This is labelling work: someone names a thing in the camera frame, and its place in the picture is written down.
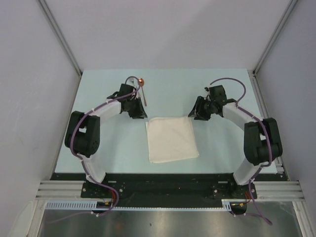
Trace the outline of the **white cloth napkin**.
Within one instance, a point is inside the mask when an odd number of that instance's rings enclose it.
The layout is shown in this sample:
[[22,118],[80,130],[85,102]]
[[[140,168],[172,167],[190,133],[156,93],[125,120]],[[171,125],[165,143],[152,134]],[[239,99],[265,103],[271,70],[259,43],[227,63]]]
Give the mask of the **white cloth napkin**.
[[146,132],[151,163],[199,156],[192,120],[188,117],[153,118],[146,122]]

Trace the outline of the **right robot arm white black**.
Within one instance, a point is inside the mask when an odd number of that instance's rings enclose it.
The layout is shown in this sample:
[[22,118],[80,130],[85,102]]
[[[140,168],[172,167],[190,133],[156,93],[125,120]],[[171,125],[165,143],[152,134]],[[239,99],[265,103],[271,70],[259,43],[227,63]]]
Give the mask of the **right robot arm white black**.
[[245,185],[254,181],[260,171],[269,167],[283,153],[277,121],[274,118],[258,118],[228,99],[223,86],[206,87],[207,96],[198,96],[188,117],[208,121],[218,115],[233,122],[242,131],[245,158],[233,173],[234,182],[228,185],[228,193],[239,198],[245,193]]

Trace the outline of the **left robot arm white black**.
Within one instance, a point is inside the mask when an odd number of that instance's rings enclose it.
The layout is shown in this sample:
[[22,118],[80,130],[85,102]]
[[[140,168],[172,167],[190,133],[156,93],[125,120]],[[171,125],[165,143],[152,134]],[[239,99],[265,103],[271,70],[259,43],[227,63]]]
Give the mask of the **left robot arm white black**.
[[96,108],[87,113],[71,113],[65,146],[80,160],[86,179],[93,183],[92,192],[100,198],[106,196],[109,191],[109,185],[103,182],[106,172],[95,157],[101,143],[101,123],[123,112],[128,113],[132,119],[145,119],[147,114],[141,98],[137,95],[140,88],[122,83],[119,91],[108,96],[107,100]]

